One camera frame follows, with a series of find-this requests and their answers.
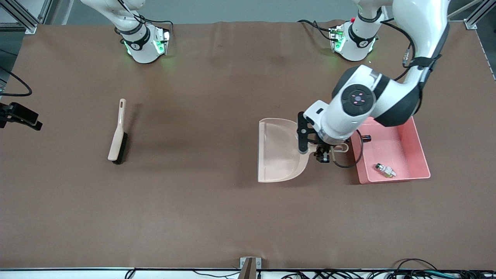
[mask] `dustpan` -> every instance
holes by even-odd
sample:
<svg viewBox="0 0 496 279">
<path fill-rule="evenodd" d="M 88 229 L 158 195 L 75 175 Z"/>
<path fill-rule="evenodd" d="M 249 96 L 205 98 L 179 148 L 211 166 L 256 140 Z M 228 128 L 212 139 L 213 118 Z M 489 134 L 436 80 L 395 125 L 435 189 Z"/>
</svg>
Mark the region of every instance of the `dustpan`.
<svg viewBox="0 0 496 279">
<path fill-rule="evenodd" d="M 265 118 L 258 123 L 258 181 L 281 182 L 299 176 L 317 145 L 309 143 L 306 154 L 298 151 L 298 124 L 281 118 Z M 347 152 L 341 145 L 334 152 Z"/>
</svg>

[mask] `hand brush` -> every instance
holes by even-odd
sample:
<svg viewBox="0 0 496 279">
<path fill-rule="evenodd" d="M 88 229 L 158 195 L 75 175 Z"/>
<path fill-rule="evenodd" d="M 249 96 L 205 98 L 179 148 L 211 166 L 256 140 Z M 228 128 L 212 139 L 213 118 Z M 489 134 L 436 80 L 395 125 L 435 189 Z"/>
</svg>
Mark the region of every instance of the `hand brush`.
<svg viewBox="0 0 496 279">
<path fill-rule="evenodd" d="M 125 99 L 121 99 L 119 101 L 119 118 L 117 121 L 117 128 L 114 133 L 114 139 L 112 140 L 108 157 L 108 159 L 116 165 L 122 164 L 125 145 L 127 143 L 127 134 L 124 132 L 124 112 Z"/>
</svg>

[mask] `gray floor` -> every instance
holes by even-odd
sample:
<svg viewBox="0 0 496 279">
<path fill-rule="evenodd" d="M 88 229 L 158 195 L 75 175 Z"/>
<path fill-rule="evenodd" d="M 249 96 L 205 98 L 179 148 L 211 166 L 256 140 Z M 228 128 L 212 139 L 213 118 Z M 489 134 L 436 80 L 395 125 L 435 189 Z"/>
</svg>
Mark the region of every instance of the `gray floor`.
<svg viewBox="0 0 496 279">
<path fill-rule="evenodd" d="M 452 12 L 470 0 L 452 0 Z M 459 14 L 454 20 L 462 20 L 476 8 L 474 6 Z M 111 24 L 97 11 L 80 0 L 60 0 L 54 7 L 53 24 Z M 356 6 L 350 0 L 148 0 L 140 13 L 155 20 L 171 20 L 182 23 L 213 23 L 218 21 L 271 21 L 294 22 L 299 19 L 329 21 L 349 19 L 356 15 Z M 478 24 L 478 33 L 489 62 L 496 69 L 496 9 Z M 24 34 L 0 32 L 0 49 L 17 53 Z M 0 66 L 12 69 L 15 57 L 0 52 Z M 8 75 L 0 73 L 7 79 Z"/>
</svg>

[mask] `pink plastic bin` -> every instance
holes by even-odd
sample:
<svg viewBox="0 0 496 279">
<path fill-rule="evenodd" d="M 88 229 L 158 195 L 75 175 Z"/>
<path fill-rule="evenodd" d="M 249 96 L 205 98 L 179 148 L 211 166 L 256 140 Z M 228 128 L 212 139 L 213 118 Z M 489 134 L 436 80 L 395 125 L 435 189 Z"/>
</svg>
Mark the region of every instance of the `pink plastic bin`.
<svg viewBox="0 0 496 279">
<path fill-rule="evenodd" d="M 420 144 L 413 117 L 405 124 L 386 128 L 369 117 L 360 126 L 362 135 L 370 135 L 372 141 L 364 142 L 364 155 L 357 164 L 361 184 L 410 181 L 431 177 L 426 157 Z M 351 137 L 355 159 L 360 155 L 358 133 Z M 390 166 L 396 177 L 387 178 L 374 166 L 381 163 Z"/>
</svg>

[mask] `table surface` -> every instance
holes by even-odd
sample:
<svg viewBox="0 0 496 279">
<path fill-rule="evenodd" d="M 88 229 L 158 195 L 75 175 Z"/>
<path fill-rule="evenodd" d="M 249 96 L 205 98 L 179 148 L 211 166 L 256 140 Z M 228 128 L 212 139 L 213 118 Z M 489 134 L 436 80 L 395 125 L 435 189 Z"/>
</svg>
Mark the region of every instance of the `table surface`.
<svg viewBox="0 0 496 279">
<path fill-rule="evenodd" d="M 418 257 L 496 269 L 496 85 L 461 22 L 415 116 L 430 179 L 360 185 L 356 169 L 310 160 L 294 180 L 257 182 L 258 121 L 329 101 L 359 64 L 310 28 L 178 25 L 170 55 L 148 65 L 112 26 L 26 36 L 13 71 L 34 93 L 2 102 L 35 110 L 44 126 L 0 133 L 0 267 L 230 267 L 260 256 L 268 268 Z M 395 77 L 408 42 L 387 27 L 379 35 L 363 63 Z M 116 166 L 106 157 L 120 98 L 129 142 Z"/>
</svg>

